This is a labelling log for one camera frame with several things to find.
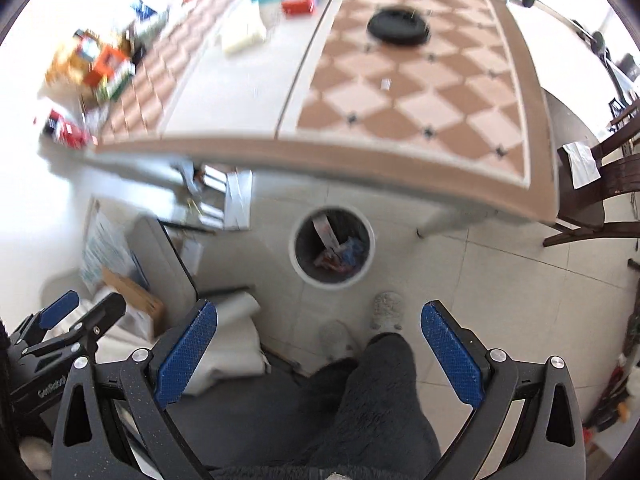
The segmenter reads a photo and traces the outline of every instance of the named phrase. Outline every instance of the person's leg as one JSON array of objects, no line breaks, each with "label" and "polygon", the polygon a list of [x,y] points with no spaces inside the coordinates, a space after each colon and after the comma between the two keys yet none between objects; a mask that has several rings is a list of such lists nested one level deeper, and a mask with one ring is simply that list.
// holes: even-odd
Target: person's leg
[{"label": "person's leg", "polygon": [[415,380],[414,354],[404,338],[375,336],[308,465],[365,466],[424,478],[440,459],[440,448],[422,414]]}]

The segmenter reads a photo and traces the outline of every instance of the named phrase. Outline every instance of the table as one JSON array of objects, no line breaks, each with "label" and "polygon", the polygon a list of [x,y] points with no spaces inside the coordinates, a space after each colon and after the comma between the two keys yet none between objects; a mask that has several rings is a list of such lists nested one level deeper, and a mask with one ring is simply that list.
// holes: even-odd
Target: table
[{"label": "table", "polygon": [[[230,1],[199,0],[194,12],[215,29]],[[369,18],[391,5],[427,16],[429,42],[370,37]],[[496,210],[555,221],[546,103],[503,0],[324,0],[312,17],[268,23],[267,43],[233,57],[197,16],[146,56],[100,152],[280,168],[450,205],[421,234]]]}]

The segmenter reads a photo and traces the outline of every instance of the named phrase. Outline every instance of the wooden chair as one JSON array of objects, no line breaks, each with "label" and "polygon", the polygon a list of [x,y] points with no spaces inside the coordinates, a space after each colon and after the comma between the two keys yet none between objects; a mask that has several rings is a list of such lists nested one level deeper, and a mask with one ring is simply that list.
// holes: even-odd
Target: wooden chair
[{"label": "wooden chair", "polygon": [[[552,115],[560,113],[555,102],[548,100],[548,105]],[[603,204],[607,198],[612,196],[640,191],[640,155],[626,156],[602,166],[602,159],[605,156],[640,132],[639,108],[640,100],[636,100],[620,116],[611,121],[612,125],[618,125],[627,120],[626,124],[620,126],[612,136],[591,148],[593,158],[600,169],[598,180],[579,189],[574,189],[568,155],[564,149],[558,149],[560,159],[558,165],[560,198],[558,219],[578,226],[578,228],[572,229],[556,222],[552,227],[561,233],[546,238],[543,241],[545,247],[594,238],[640,238],[640,222],[605,222]],[[576,126],[575,121],[580,122],[575,116],[572,117],[573,124],[571,125],[567,124],[568,120],[562,124],[562,121],[558,121],[557,117],[554,119],[556,128],[558,126],[572,126],[573,129]],[[570,140],[564,138],[560,144],[566,142],[570,142]]]}]

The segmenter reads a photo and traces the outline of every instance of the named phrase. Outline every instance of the tiled floor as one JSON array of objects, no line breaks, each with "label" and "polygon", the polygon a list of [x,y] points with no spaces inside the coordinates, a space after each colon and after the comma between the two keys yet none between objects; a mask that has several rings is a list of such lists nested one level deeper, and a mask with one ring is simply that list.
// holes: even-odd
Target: tiled floor
[{"label": "tiled floor", "polygon": [[[376,235],[369,272],[338,292],[306,284],[287,253],[296,221],[323,203],[354,206]],[[416,355],[418,392],[443,450],[470,409],[455,396],[420,333],[418,315],[428,300],[441,300],[486,346],[503,348],[515,359],[544,362],[561,355],[587,412],[620,352],[633,306],[640,276],[626,268],[626,260],[636,254],[635,241],[545,249],[541,242],[551,229],[497,221],[420,240],[415,228],[433,211],[429,203],[384,192],[258,172],[252,230],[214,238],[198,280],[207,286],[254,284],[263,342],[309,372],[325,364],[318,342],[322,323],[342,320],[364,345],[372,298],[383,290],[402,294],[408,305],[404,336]],[[610,200],[607,214],[632,219],[628,198]],[[497,466],[519,410],[512,408],[483,472]]]}]

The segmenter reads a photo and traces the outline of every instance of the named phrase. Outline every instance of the gray shoe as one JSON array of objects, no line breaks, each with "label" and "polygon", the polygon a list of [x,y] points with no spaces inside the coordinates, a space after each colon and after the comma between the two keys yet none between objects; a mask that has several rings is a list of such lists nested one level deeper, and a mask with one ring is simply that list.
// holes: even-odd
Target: gray shoe
[{"label": "gray shoe", "polygon": [[371,328],[377,332],[402,330],[404,299],[396,292],[380,292],[373,299]]},{"label": "gray shoe", "polygon": [[355,357],[358,347],[346,325],[338,320],[320,327],[320,347],[329,362]]}]

